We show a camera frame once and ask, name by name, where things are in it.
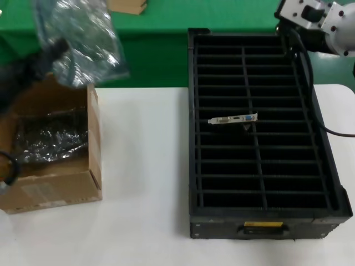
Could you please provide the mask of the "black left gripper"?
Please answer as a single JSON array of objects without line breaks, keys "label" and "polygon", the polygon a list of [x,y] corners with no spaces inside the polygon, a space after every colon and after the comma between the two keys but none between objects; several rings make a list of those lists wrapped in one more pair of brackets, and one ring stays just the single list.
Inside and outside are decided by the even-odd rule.
[{"label": "black left gripper", "polygon": [[54,41],[46,52],[37,52],[1,67],[1,111],[7,111],[21,93],[45,79],[53,61],[69,50],[64,38]]}]

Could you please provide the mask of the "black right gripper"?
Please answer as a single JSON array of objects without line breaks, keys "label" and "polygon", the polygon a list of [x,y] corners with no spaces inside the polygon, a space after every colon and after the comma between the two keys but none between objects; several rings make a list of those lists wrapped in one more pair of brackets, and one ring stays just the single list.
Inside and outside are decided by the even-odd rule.
[{"label": "black right gripper", "polygon": [[321,31],[308,30],[293,24],[278,24],[277,32],[287,39],[286,43],[290,48],[300,49],[299,41],[295,37],[295,33],[297,33],[307,51],[338,54],[327,45],[325,34]]}]

